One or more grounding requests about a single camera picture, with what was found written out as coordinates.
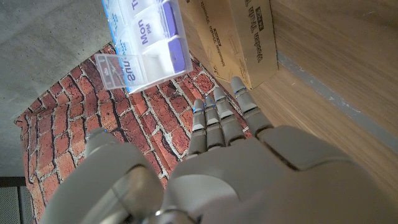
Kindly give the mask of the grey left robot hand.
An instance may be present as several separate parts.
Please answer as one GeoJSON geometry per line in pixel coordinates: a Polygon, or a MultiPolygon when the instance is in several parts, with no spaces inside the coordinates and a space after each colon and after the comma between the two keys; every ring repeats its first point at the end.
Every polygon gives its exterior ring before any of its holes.
{"type": "Polygon", "coordinates": [[[163,185],[133,144],[92,130],[85,159],[46,206],[42,223],[396,223],[397,203],[341,149],[273,126],[242,80],[197,99],[187,158],[163,185]]]}

